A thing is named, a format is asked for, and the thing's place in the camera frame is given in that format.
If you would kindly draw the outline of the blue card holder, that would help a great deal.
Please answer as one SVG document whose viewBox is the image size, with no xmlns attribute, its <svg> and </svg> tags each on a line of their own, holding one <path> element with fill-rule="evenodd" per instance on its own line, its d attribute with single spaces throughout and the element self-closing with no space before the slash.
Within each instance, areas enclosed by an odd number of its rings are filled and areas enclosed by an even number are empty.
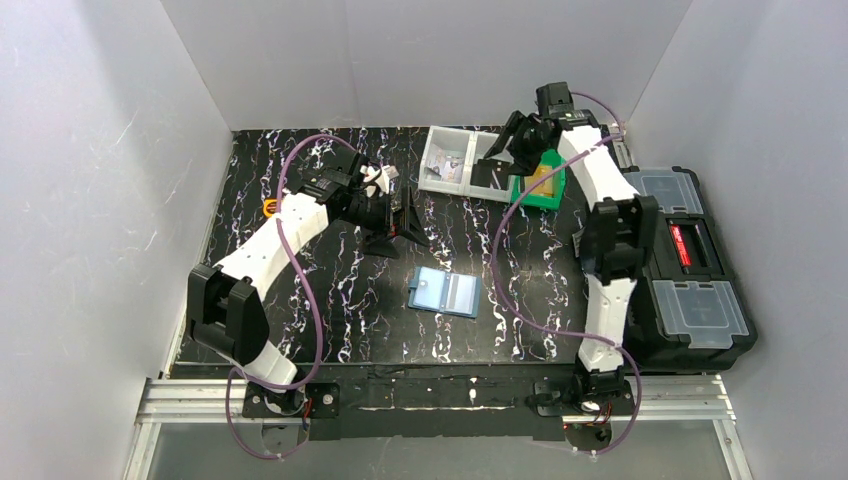
<svg viewBox="0 0 848 480">
<path fill-rule="evenodd" d="M 476 318 L 483 282 L 472 275 L 416 266 L 408 290 L 410 309 Z"/>
</svg>

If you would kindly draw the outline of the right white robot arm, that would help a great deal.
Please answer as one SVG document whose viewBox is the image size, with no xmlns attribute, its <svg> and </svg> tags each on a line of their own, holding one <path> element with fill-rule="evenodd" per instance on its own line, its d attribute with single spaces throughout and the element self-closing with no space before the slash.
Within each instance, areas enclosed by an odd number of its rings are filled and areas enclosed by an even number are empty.
<svg viewBox="0 0 848 480">
<path fill-rule="evenodd" d="M 564 159 L 588 205 L 577 256 L 588 284 L 585 332 L 577 362 L 589 374 L 623 366 L 625 319 L 629 300 L 650 259 L 659 215 L 657 200 L 639 193 L 624 177 L 595 116 L 574 104 L 565 82 L 536 90 L 537 112 L 513 112 L 486 155 L 507 151 L 510 174 L 531 176 L 544 155 Z"/>
</svg>

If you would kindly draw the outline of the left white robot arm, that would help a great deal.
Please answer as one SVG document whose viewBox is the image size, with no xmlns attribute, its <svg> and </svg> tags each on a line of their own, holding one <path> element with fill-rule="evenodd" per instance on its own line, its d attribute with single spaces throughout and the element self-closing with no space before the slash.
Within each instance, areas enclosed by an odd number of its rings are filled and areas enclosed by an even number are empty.
<svg viewBox="0 0 848 480">
<path fill-rule="evenodd" d="M 246 379 L 274 393 L 313 378 L 271 342 L 263 300 L 287 267 L 304 274 L 296 255 L 333 222 L 365 230 L 365 255 L 396 259 L 402 237 L 425 246 L 428 238 L 413 202 L 413 189 L 351 149 L 319 168 L 285 174 L 276 212 L 236 251 L 188 276 L 186 334 L 229 361 Z"/>
</svg>

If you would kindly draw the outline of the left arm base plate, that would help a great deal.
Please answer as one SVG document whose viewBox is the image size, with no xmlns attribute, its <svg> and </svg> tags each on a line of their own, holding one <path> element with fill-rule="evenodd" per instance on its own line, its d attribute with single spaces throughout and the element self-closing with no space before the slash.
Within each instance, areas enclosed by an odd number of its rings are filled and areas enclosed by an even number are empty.
<svg viewBox="0 0 848 480">
<path fill-rule="evenodd" d="M 334 383 L 310 383 L 297 390 L 273 392 L 247 384 L 242 416 L 252 419 L 335 418 L 340 410 L 340 388 Z"/>
</svg>

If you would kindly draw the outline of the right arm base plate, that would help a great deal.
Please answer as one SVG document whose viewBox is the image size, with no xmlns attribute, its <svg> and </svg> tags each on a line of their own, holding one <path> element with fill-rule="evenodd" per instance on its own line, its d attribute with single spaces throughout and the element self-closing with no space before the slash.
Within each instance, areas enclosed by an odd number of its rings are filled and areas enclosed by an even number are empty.
<svg viewBox="0 0 848 480">
<path fill-rule="evenodd" d="M 576 375 L 568 382 L 537 382 L 525 404 L 541 417 L 561 417 L 572 448 L 595 455 L 622 441 L 614 436 L 614 417 L 631 420 L 639 410 L 638 394 L 623 376 L 614 373 Z"/>
</svg>

